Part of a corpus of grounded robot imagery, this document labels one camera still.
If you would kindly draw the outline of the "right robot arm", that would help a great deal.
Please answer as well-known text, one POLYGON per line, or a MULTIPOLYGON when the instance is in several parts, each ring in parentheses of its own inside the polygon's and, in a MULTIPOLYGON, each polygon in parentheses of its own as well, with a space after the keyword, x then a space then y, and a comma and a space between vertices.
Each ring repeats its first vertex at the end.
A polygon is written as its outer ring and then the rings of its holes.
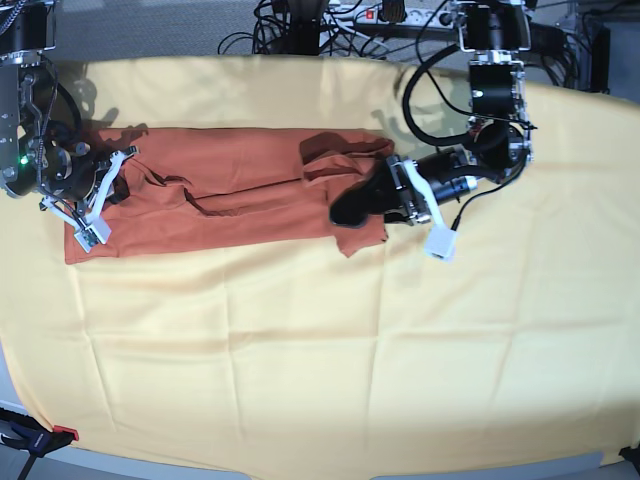
POLYGON ((47 54, 56 46, 54 1, 1 4, 1 188, 42 195, 40 207, 76 229, 96 224, 138 150, 88 143, 81 113, 47 54))

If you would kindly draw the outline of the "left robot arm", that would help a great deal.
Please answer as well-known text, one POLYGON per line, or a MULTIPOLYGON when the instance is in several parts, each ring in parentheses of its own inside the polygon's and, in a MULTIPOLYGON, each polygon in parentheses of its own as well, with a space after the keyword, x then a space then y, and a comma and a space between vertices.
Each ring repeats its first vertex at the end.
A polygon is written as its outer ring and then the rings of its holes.
POLYGON ((439 208, 478 198, 479 181, 496 189, 514 182, 532 160, 530 122, 524 98, 525 64, 521 53, 531 47, 525 5, 521 1, 444 1, 418 24, 419 32, 454 33, 449 44, 420 61, 402 97, 403 119, 416 139, 435 148, 418 160, 387 157, 364 183, 341 194, 331 205, 331 222, 359 228, 374 216, 408 225, 435 221, 439 208), (410 101, 423 77, 449 56, 469 55, 470 106, 467 129, 436 136, 414 119, 410 101))

